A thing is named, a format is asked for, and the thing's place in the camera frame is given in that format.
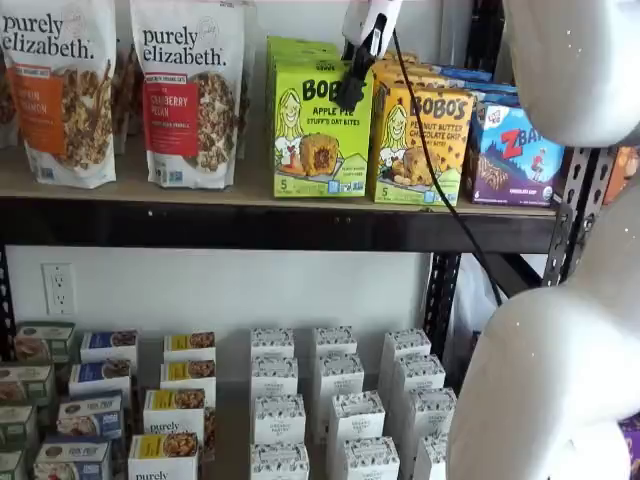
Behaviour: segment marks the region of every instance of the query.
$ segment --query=white product box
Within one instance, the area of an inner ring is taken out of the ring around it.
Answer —
[[[251,422],[253,443],[304,443],[302,395],[257,397]]]
[[[205,407],[216,406],[216,364],[213,360],[164,363],[160,367],[161,390],[204,390]]]
[[[148,390],[142,419],[144,433],[192,432],[204,446],[204,390]]]
[[[129,451],[129,480],[197,480],[195,433],[134,435]]]
[[[164,363],[189,360],[216,360],[216,336],[213,332],[164,337]]]
[[[418,442],[413,478],[419,480],[445,480],[447,470],[447,436],[421,438]]]
[[[390,437],[346,440],[338,480],[397,480],[399,468],[398,453]]]
[[[251,358],[293,358],[291,328],[254,328],[251,330]]]
[[[435,355],[412,353],[396,360],[387,428],[398,448],[405,426],[407,394],[421,388],[442,388],[445,372]]]
[[[404,436],[400,447],[402,478],[412,478],[418,452],[418,440],[449,433],[456,394],[451,388],[412,390],[408,395]]]
[[[251,361],[251,406],[257,397],[298,393],[298,360],[255,357]]]
[[[384,336],[382,357],[380,359],[380,374],[378,376],[378,394],[382,404],[388,410],[391,403],[391,385],[396,359],[411,353],[429,355],[431,342],[427,334],[418,328],[389,332]]]
[[[336,395],[331,399],[329,435],[327,437],[327,473],[339,478],[336,465],[342,465],[345,440],[382,436],[384,407],[378,392]]]
[[[82,363],[103,362],[105,360],[129,360],[131,374],[138,371],[138,332],[88,332],[80,344]]]
[[[128,360],[105,360],[71,367],[72,397],[119,390],[125,408],[131,408],[131,365]]]
[[[309,455],[304,443],[251,445],[249,480],[307,480]]]
[[[329,433],[331,397],[362,392],[364,369],[358,354],[319,357],[313,375],[311,431],[316,443],[324,443]]]

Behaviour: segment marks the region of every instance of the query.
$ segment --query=green product box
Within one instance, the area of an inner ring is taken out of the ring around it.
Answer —
[[[335,97],[348,68],[322,58],[275,62],[270,148],[276,197],[364,196],[373,77],[370,72],[356,109],[342,110]]]

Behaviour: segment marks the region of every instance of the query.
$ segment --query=outlet cover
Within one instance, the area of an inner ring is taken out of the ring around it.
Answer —
[[[47,299],[47,314],[51,317],[76,314],[76,296],[73,265],[70,263],[43,263],[42,278]]]

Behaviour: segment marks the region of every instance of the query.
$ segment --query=yellow product box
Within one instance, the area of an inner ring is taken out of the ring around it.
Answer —
[[[420,115],[431,163],[447,199],[455,205],[462,174],[473,96],[456,89],[416,88],[410,108],[405,85],[382,82],[374,99],[375,121],[368,184],[374,201],[442,204],[422,149]]]

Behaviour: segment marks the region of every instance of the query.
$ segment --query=granola bag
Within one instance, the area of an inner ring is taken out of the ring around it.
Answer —
[[[37,180],[82,188],[114,181],[113,0],[0,0],[0,37]]]
[[[240,3],[131,0],[144,72],[149,181],[163,187],[233,183],[244,55]]]

